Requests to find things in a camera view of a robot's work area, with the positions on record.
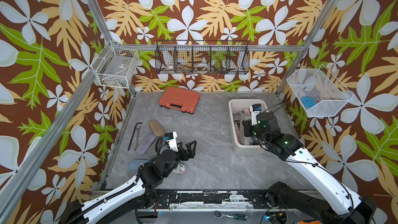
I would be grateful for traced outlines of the grey fabric glasses case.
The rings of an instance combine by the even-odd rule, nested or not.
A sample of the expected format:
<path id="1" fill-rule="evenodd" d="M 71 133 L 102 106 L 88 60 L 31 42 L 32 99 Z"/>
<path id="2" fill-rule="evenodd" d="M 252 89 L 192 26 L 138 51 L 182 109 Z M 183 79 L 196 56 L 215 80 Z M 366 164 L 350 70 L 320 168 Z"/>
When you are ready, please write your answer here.
<path id="1" fill-rule="evenodd" d="M 241 122 L 243 120 L 243 117 L 241 114 L 233 114 L 232 117 L 233 117 L 233 121 L 235 123 Z"/>

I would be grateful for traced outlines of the tan glasses case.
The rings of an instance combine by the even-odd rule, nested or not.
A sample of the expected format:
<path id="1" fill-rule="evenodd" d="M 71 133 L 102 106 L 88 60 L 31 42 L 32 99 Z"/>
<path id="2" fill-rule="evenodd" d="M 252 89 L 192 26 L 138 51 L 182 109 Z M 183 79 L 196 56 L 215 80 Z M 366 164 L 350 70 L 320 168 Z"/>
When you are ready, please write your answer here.
<path id="1" fill-rule="evenodd" d="M 150 127 L 152 133 L 155 136 L 161 137 L 165 134 L 164 128 L 161 126 L 161 124 L 157 120 L 150 120 L 148 122 L 148 124 L 149 124 L 149 127 Z"/>

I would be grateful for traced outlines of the small pink glasses case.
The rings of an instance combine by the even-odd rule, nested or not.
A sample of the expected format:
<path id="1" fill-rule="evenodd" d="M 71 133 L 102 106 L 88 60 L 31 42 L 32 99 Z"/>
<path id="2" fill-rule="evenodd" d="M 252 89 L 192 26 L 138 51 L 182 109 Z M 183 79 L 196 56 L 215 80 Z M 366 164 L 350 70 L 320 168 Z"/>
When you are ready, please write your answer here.
<path id="1" fill-rule="evenodd" d="M 244 108 L 244 109 L 243 109 L 243 112 L 244 112 L 245 114 L 249 114 L 249 115 L 250 115 L 250 110 L 249 110 L 249 108 Z"/>

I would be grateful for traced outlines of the cream plastic storage box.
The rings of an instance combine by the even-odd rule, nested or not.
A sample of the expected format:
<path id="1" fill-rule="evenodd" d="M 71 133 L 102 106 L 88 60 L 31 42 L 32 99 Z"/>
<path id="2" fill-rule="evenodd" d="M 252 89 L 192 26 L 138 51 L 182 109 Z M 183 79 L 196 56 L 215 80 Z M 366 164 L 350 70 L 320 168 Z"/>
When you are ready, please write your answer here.
<path id="1" fill-rule="evenodd" d="M 254 145 L 250 144 L 249 140 L 250 139 L 245 139 L 243 137 L 243 128 L 242 128 L 242 122 L 244 120 L 250 120 L 251 119 L 251 114 L 245 114 L 243 112 L 244 108 L 250 108 L 254 104 L 261 104 L 262 105 L 262 111 L 265 112 L 270 112 L 270 108 L 267 107 L 266 103 L 263 100 L 259 99 L 234 99 L 229 101 L 229 118 L 230 118 L 230 132 L 231 132 L 231 139 L 232 139 L 232 149 L 233 152 L 237 156 L 259 156 L 264 154 L 266 151 L 273 151 L 276 153 L 280 153 L 280 149 L 277 148 L 277 141 L 282 137 L 282 133 L 280 130 L 280 137 L 274 141 L 271 142 L 272 147 L 271 149 L 263 149 L 259 145 Z M 239 129 L 240 129 L 240 139 L 242 144 L 239 144 L 237 142 L 237 137 L 234 129 L 234 121 L 233 121 L 233 114 L 241 114 L 243 117 L 243 120 L 241 122 L 238 122 L 239 124 Z"/>

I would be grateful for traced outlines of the flag print glasses case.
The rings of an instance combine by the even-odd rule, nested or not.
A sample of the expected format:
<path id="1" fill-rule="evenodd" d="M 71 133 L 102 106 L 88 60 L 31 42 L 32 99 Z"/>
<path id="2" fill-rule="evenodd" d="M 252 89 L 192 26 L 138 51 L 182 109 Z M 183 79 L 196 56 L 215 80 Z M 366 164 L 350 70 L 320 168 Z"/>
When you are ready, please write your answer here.
<path id="1" fill-rule="evenodd" d="M 186 171 L 187 167 L 184 164 L 179 163 L 172 172 L 177 175 L 184 175 Z"/>

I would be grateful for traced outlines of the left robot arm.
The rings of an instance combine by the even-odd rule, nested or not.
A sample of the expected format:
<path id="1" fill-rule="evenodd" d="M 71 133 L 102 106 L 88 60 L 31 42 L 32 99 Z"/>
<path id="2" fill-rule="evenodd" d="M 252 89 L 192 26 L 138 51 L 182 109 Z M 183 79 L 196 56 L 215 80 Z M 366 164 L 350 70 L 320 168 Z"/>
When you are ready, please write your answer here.
<path id="1" fill-rule="evenodd" d="M 140 164 L 137 174 L 114 190 L 93 200 L 68 204 L 59 219 L 60 224 L 106 224 L 122 212 L 148 208 L 157 201 L 155 188 L 163 183 L 181 161 L 195 157 L 197 141 L 184 145 L 177 142 L 177 133 L 166 133 L 157 138 L 156 156 Z"/>

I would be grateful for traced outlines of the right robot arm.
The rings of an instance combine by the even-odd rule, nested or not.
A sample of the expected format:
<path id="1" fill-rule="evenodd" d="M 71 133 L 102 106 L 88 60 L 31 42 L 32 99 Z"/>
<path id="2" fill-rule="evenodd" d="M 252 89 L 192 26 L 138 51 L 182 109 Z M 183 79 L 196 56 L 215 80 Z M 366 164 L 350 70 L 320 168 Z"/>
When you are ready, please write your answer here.
<path id="1" fill-rule="evenodd" d="M 320 200 L 277 182 L 267 190 L 270 206 L 295 208 L 322 224 L 374 222 L 377 206 L 373 199 L 350 190 L 320 165 L 295 136 L 281 133 L 274 112 L 263 110 L 261 104 L 250 106 L 249 111 L 251 120 L 241 125 L 244 136 L 295 168 L 323 196 Z"/>

